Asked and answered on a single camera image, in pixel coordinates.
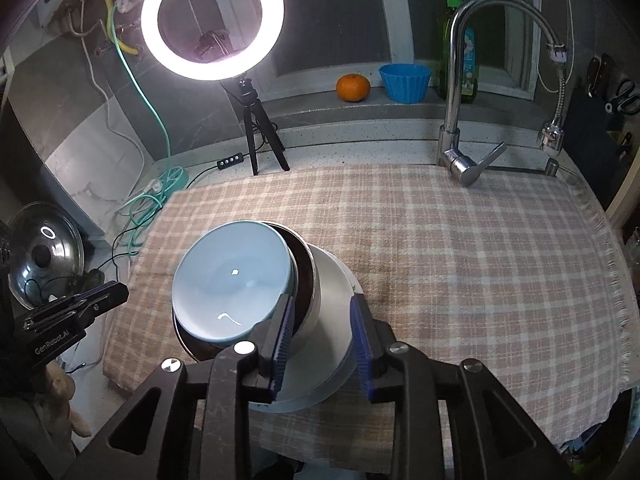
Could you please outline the gloved left hand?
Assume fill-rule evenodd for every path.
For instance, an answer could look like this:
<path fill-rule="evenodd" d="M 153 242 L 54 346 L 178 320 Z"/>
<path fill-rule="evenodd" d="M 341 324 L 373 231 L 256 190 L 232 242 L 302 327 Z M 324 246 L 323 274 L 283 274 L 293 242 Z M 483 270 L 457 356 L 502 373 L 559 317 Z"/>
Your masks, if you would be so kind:
<path fill-rule="evenodd" d="M 55 437 L 90 437 L 88 422 L 70 405 L 76 391 L 73 378 L 56 361 L 51 361 L 44 371 L 46 388 L 38 401 L 44 428 Z"/>

